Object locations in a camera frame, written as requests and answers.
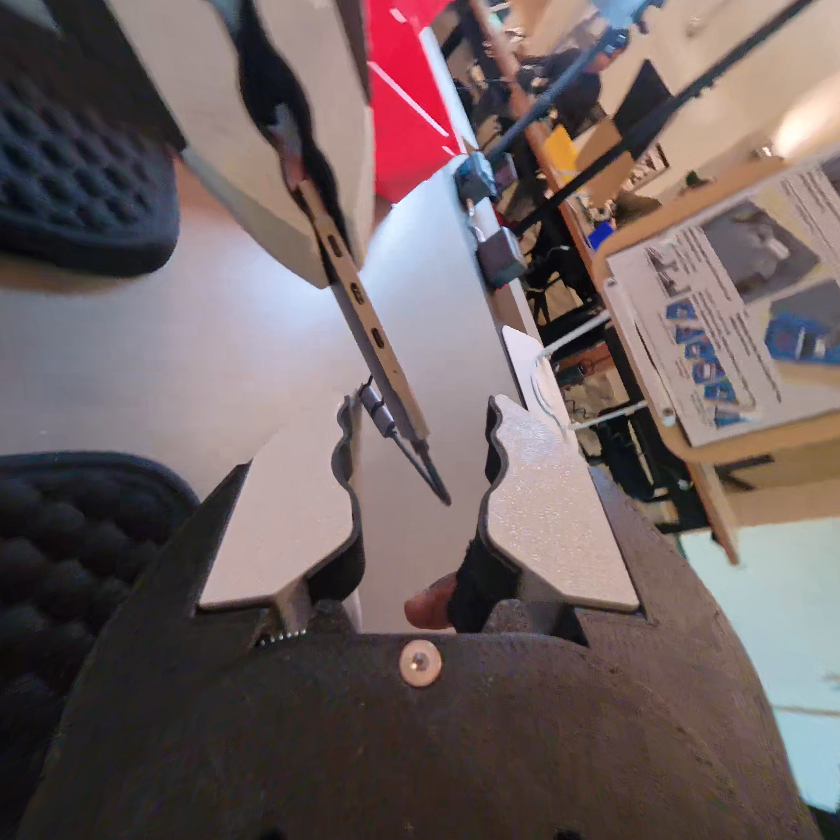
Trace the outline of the black mesh pad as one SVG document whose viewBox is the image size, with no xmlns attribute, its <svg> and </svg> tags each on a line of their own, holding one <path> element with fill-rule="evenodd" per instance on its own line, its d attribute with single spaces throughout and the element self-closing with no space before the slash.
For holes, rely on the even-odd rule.
<svg viewBox="0 0 840 840">
<path fill-rule="evenodd" d="M 164 146 L 60 104 L 24 74 L 2 78 L 2 254 L 139 277 L 169 261 L 180 227 Z"/>
<path fill-rule="evenodd" d="M 98 636 L 199 504 L 133 455 L 2 457 L 2 838 L 17 833 Z"/>
</svg>

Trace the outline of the yellow box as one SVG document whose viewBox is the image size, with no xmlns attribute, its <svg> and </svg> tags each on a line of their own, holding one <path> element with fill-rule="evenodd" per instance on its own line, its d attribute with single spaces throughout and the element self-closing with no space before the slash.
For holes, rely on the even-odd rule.
<svg viewBox="0 0 840 840">
<path fill-rule="evenodd" d="M 554 128 L 542 144 L 559 185 L 565 186 L 578 174 L 578 150 L 562 124 Z"/>
</svg>

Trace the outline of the dark grey case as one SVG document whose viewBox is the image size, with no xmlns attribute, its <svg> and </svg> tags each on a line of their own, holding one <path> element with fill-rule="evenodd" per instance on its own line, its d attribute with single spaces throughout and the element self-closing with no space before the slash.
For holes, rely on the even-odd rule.
<svg viewBox="0 0 840 840">
<path fill-rule="evenodd" d="M 486 287 L 492 291 L 520 279 L 529 267 L 517 237 L 505 226 L 479 241 L 476 255 Z"/>
</svg>

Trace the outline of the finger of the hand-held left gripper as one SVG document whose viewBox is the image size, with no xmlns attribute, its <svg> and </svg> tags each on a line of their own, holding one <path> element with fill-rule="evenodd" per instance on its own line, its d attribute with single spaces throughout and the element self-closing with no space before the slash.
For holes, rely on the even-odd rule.
<svg viewBox="0 0 840 840">
<path fill-rule="evenodd" d="M 275 152 L 251 122 L 234 46 L 209 2 L 107 2 L 185 142 L 182 159 L 276 262 L 315 288 L 329 284 L 320 247 L 293 202 Z"/>
<path fill-rule="evenodd" d="M 271 47 L 302 95 L 302 105 L 289 108 L 301 138 L 303 171 L 362 265 L 374 228 L 375 138 L 372 107 L 342 15 L 350 6 L 255 3 Z"/>
</svg>

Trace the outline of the wooden top desk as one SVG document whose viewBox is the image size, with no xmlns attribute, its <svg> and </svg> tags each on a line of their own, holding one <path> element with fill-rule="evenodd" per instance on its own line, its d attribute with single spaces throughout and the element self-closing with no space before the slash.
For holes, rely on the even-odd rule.
<svg viewBox="0 0 840 840">
<path fill-rule="evenodd" d="M 486 2 L 468 1 L 468 12 L 461 12 L 461 22 L 473 18 L 478 27 L 477 58 L 488 65 L 486 78 L 499 80 L 501 89 L 508 94 L 503 112 L 507 120 L 518 121 L 525 117 L 536 97 L 520 85 L 518 73 L 520 63 L 509 37 L 495 28 L 490 19 L 490 8 Z M 545 233 L 551 246 L 568 246 L 569 252 L 581 262 L 586 282 L 592 284 L 593 256 L 580 226 L 572 211 L 566 205 L 543 205 L 558 193 L 562 187 L 560 172 L 554 167 L 544 149 L 550 130 L 541 118 L 536 118 L 506 146 L 507 152 L 520 152 L 523 170 L 518 171 L 521 196 L 511 202 L 504 212 L 511 230 L 519 239 L 534 234 L 536 227 Z"/>
</svg>

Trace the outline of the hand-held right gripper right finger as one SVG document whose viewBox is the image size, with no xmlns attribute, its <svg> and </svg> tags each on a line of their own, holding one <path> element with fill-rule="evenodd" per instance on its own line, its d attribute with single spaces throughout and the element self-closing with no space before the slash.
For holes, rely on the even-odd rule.
<svg viewBox="0 0 840 840">
<path fill-rule="evenodd" d="M 453 628 L 480 633 L 498 604 L 632 615 L 642 603 L 585 462 L 505 395 L 489 398 L 488 489 L 456 573 Z"/>
</svg>

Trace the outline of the small black device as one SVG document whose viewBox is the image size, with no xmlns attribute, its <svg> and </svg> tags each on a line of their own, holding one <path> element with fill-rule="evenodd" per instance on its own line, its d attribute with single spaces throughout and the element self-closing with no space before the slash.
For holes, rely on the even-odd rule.
<svg viewBox="0 0 840 840">
<path fill-rule="evenodd" d="M 463 207 L 477 205 L 485 199 L 494 203 L 498 199 L 494 171 L 480 151 L 470 152 L 460 162 L 454 180 L 458 200 Z"/>
</svg>

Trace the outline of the person's right hand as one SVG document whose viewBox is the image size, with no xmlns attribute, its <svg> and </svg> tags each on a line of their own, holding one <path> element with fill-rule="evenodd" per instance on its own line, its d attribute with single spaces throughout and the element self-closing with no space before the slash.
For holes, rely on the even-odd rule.
<svg viewBox="0 0 840 840">
<path fill-rule="evenodd" d="M 446 574 L 418 591 L 404 603 L 406 620 L 414 628 L 447 631 L 452 628 L 448 606 L 457 585 L 455 572 Z"/>
</svg>

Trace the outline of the grey usb hub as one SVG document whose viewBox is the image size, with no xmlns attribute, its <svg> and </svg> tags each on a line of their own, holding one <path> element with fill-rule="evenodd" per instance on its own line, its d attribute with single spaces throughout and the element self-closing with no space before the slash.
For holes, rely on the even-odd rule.
<svg viewBox="0 0 840 840">
<path fill-rule="evenodd" d="M 357 402 L 381 436 L 395 443 L 436 498 L 449 507 L 451 496 L 429 451 L 429 429 L 422 408 L 364 288 L 354 258 L 306 170 L 303 139 L 288 106 L 277 108 L 276 124 L 269 128 L 269 136 L 283 181 L 311 223 L 332 293 L 370 373 L 358 391 Z"/>
</svg>

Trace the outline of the red plastic bin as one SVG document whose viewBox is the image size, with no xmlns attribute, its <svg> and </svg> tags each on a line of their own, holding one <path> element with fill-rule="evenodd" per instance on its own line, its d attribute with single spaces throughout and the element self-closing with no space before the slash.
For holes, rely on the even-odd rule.
<svg viewBox="0 0 840 840">
<path fill-rule="evenodd" d="M 397 204 L 466 152 L 421 34 L 444 1 L 366 1 L 374 122 L 374 193 Z"/>
</svg>

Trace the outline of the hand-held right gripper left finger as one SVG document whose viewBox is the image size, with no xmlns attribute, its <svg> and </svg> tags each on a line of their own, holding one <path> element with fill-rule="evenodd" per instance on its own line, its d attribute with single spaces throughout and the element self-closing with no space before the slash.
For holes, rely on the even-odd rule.
<svg viewBox="0 0 840 840">
<path fill-rule="evenodd" d="M 314 576 L 362 550 L 361 509 L 352 488 L 354 399 L 331 394 L 294 407 L 291 420 L 247 463 L 197 607 L 275 611 L 284 634 L 303 634 L 320 600 L 343 605 L 361 630 L 359 582 L 315 595 Z"/>
</svg>

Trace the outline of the black light stand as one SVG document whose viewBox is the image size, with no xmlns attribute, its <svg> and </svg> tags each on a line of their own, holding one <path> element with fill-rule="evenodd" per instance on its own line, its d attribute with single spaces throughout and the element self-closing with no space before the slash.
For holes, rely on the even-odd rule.
<svg viewBox="0 0 840 840">
<path fill-rule="evenodd" d="M 591 117 L 602 92 L 602 73 L 629 47 L 629 28 L 609 28 L 589 50 L 571 48 L 538 57 L 521 68 L 510 80 L 496 80 L 490 112 L 501 117 L 500 126 L 510 130 L 512 85 L 517 82 L 523 92 L 537 97 L 535 122 L 550 112 L 552 126 L 561 126 L 574 140 Z"/>
</svg>

